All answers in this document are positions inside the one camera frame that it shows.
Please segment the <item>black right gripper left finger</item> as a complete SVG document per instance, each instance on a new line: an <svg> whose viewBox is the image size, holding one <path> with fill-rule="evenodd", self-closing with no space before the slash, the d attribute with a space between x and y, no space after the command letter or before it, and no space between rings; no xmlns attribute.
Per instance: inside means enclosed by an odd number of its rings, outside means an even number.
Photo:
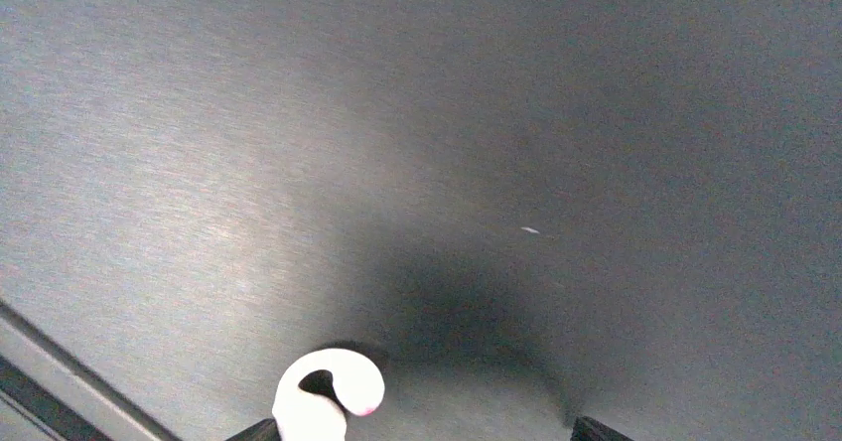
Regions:
<svg viewBox="0 0 842 441"><path fill-rule="evenodd" d="M276 421L266 418L226 438L225 441L282 441L282 437Z"/></svg>

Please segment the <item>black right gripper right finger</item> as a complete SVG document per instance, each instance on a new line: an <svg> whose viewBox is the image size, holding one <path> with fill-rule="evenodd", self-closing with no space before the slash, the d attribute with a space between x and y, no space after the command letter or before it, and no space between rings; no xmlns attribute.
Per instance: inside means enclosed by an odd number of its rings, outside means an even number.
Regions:
<svg viewBox="0 0 842 441"><path fill-rule="evenodd" d="M577 417L574 421L571 441L632 441L625 434L588 416Z"/></svg>

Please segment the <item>white earbud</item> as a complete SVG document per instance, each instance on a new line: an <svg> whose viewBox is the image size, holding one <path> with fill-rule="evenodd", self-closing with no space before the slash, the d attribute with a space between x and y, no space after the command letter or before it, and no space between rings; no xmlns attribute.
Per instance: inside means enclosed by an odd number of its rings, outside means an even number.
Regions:
<svg viewBox="0 0 842 441"><path fill-rule="evenodd" d="M328 377L329 393L303 387L315 373ZM325 348L301 356L283 372L271 414L283 440L343 441L347 416L372 414L384 395L384 377L373 360L357 351Z"/></svg>

